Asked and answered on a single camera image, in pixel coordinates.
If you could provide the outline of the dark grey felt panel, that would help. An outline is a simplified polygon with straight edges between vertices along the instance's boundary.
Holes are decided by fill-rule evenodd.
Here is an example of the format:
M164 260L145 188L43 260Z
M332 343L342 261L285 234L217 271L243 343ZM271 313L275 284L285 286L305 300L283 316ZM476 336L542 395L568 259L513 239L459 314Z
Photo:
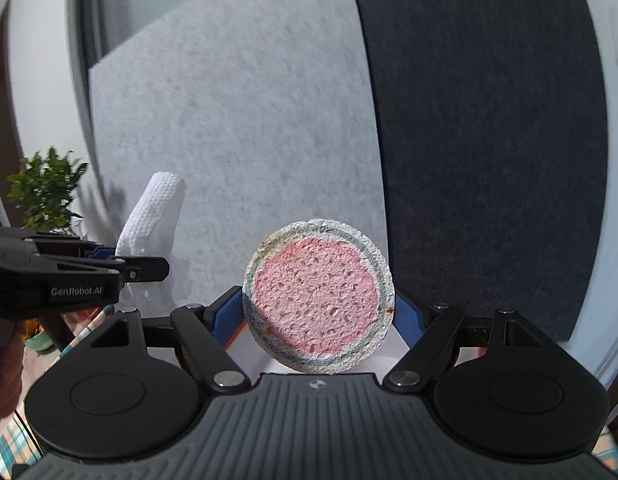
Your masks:
M586 0L357 0L403 295L574 330L603 220L607 110Z

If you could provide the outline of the round pink sponge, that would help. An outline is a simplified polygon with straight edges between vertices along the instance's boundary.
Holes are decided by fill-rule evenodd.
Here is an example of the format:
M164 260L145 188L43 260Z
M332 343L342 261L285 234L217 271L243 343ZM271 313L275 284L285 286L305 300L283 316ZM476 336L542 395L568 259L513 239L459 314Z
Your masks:
M396 291L381 250L344 222L311 219L283 226L260 243L245 269L243 313L259 338L274 311L355 301L383 314L396 310Z

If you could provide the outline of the light grey felt panel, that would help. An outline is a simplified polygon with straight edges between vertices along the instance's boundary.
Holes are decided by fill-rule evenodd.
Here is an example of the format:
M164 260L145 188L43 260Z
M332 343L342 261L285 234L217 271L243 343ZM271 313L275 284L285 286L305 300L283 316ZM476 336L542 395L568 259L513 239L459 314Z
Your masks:
M356 0L187 0L90 72L111 213L153 174L187 185L176 304L243 281L271 233L334 219L386 249L379 138Z

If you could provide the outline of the white paper towel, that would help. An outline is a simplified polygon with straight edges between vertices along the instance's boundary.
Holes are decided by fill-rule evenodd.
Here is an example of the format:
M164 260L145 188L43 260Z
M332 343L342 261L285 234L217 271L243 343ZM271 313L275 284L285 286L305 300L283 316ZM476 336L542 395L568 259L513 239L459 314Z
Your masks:
M116 255L164 257L170 271L159 283L127 284L120 293L120 309L137 308L146 318L167 316L189 297L190 262L173 252L185 192L187 185L182 178L171 172L157 172L131 211L118 237Z

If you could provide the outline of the orange storage box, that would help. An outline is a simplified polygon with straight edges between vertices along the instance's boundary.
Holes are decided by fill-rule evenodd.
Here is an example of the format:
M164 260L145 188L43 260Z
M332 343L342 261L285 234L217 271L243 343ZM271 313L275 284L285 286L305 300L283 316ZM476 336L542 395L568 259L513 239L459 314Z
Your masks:
M368 304L323 304L274 311L259 338L248 322L228 343L228 353L251 378L262 373L388 372L407 352L393 325L395 310L383 314Z

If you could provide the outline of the plaid tablecloth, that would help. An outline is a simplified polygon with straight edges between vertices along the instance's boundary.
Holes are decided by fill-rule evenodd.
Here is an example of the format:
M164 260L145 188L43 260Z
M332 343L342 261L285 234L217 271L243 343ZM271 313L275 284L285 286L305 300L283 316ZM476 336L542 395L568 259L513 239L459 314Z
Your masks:
M519 313L464 321L424 392L372 374L203 391L118 313L29 389L22 479L607 479L603 386Z

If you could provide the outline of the green potted plant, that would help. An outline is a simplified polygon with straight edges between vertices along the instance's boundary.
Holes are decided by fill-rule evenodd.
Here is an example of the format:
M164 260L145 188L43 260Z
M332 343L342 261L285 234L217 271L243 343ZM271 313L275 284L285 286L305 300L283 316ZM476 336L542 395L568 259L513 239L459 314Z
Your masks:
M40 232L74 235L74 223L82 220L73 202L88 162L69 151L61 155L54 146L45 153L24 157L18 172L8 177L6 196L23 214L23 226Z

